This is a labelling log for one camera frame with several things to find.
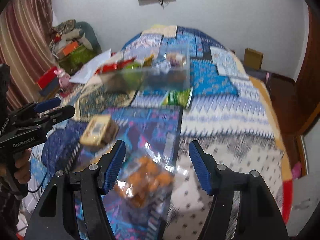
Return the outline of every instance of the silver bolt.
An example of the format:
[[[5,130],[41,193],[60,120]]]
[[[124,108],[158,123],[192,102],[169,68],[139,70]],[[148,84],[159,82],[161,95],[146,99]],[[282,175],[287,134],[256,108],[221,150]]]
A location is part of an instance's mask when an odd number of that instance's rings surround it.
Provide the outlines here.
[[[90,166],[89,166],[89,170],[91,170],[91,171],[95,171],[96,169],[98,168],[98,165],[97,164],[91,164]]]
[[[220,163],[220,164],[217,165],[217,168],[220,171],[224,171],[226,169],[226,166]]]
[[[62,175],[63,175],[63,171],[57,171],[57,172],[56,172],[56,176],[57,176],[57,177],[61,177]]]
[[[251,175],[254,177],[259,177],[260,173],[257,171],[251,171]]]

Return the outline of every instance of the curtain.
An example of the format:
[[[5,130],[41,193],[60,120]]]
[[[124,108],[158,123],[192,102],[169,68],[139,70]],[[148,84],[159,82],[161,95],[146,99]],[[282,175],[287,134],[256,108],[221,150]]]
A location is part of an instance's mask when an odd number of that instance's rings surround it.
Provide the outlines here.
[[[48,47],[51,24],[51,0],[10,0],[0,15],[0,63],[11,67],[10,110],[36,101],[36,82],[56,64]]]

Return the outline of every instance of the green package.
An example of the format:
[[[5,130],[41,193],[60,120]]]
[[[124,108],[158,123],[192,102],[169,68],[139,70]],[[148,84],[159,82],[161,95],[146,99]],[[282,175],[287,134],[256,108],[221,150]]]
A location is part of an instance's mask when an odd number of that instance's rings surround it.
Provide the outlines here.
[[[193,88],[189,88],[183,91],[169,91],[164,96],[162,105],[166,106],[182,106],[184,109],[187,109],[190,106],[191,97],[192,97]]]

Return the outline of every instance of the orange box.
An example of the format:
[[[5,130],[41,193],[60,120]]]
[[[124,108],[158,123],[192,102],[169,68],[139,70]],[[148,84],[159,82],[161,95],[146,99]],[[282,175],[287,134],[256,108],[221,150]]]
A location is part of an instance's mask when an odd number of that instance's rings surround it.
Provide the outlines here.
[[[65,46],[64,49],[62,50],[62,52],[65,56],[67,56],[78,47],[79,47],[78,42],[74,41],[74,42],[68,44],[67,46]]]

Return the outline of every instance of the pink toy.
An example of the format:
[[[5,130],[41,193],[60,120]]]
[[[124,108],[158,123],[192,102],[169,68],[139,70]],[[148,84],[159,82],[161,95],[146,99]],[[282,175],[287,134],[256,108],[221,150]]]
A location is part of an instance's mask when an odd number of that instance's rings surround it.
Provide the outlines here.
[[[70,87],[70,75],[66,73],[66,71],[63,68],[58,68],[54,71],[54,73],[59,78],[59,84],[63,91],[67,90]]]

